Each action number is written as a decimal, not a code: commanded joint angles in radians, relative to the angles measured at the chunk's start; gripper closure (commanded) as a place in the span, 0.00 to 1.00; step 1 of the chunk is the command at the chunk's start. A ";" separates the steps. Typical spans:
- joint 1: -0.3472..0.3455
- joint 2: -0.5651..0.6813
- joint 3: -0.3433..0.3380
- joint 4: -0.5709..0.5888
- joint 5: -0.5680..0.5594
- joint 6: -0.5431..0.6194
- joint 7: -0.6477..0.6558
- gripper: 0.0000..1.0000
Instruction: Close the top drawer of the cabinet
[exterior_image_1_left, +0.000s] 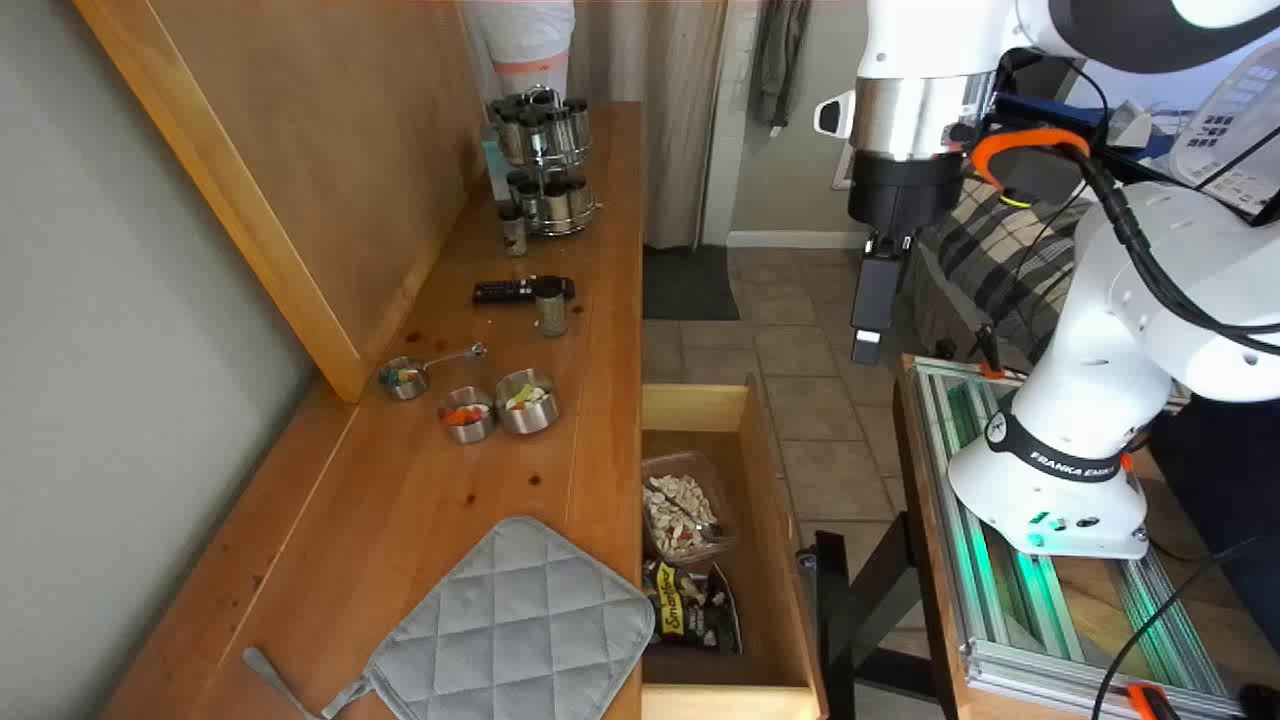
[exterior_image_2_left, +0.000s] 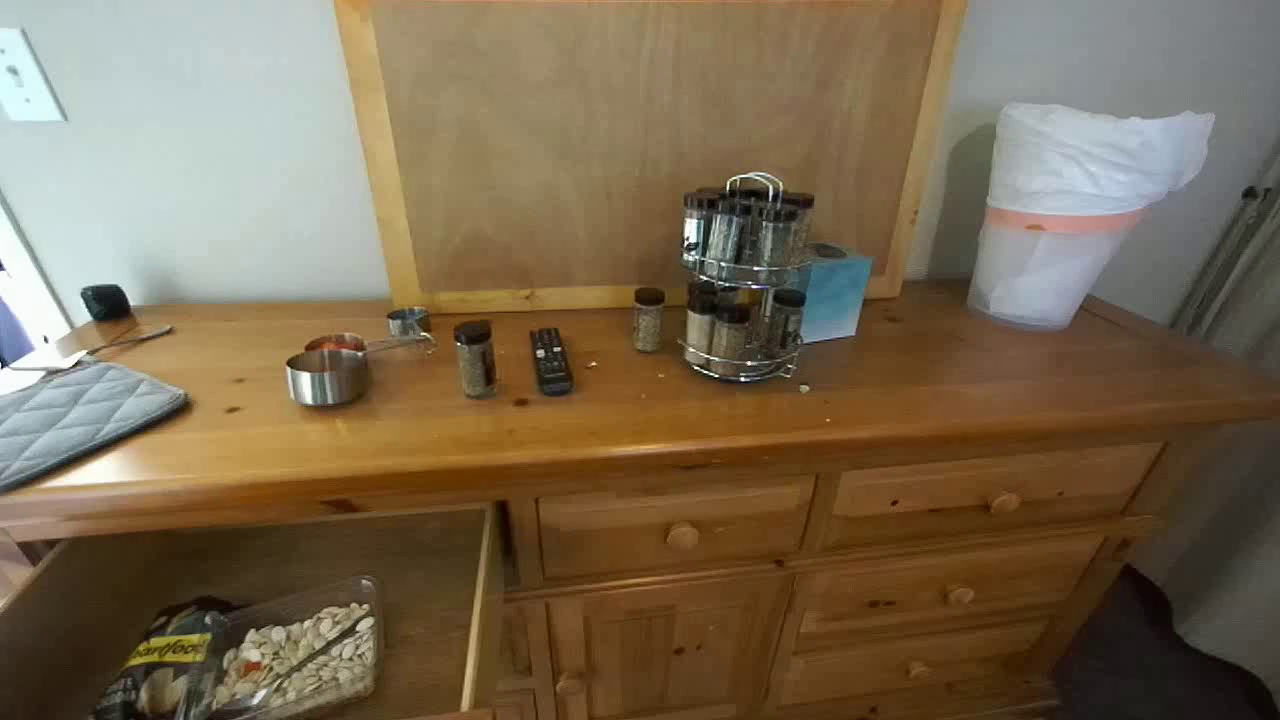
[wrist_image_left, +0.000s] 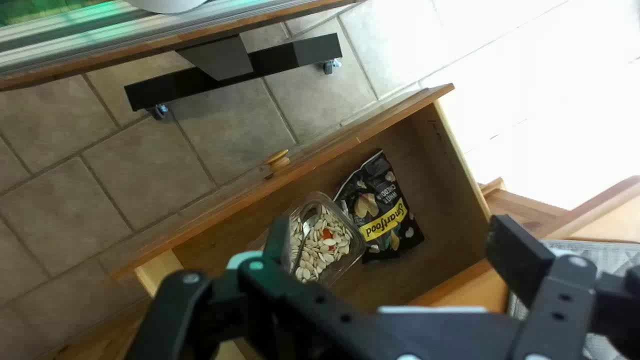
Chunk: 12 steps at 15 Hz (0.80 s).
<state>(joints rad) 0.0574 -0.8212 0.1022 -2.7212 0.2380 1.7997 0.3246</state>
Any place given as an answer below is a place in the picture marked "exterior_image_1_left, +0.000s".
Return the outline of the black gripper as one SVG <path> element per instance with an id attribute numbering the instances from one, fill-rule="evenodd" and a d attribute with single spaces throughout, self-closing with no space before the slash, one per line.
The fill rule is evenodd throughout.
<path id="1" fill-rule="evenodd" d="M 869 230 L 851 310 L 851 360 L 875 363 L 893 328 L 896 265 L 906 239 L 948 215 L 960 199 L 962 164 L 954 153 L 929 160 L 851 158 L 849 215 Z"/>

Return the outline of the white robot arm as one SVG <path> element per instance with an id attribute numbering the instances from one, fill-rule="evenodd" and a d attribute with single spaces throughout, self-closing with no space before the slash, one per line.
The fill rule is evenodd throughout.
<path id="1" fill-rule="evenodd" d="M 858 249 L 851 354 L 870 360 L 911 239 L 960 183 L 1012 147 L 1080 169 L 1090 210 L 1070 279 L 1031 376 L 948 462 L 954 502 L 1036 557 L 1136 561 L 1148 502 L 1129 444 L 1176 392 L 1249 403 L 1280 396 L 1277 238 L 1181 181 L 1122 183 L 1100 139 L 997 116 L 997 64 L 1015 51 L 1129 73 L 1195 68 L 1277 28 L 1277 0 L 869 0 L 855 85 L 815 112 L 851 147 Z"/>

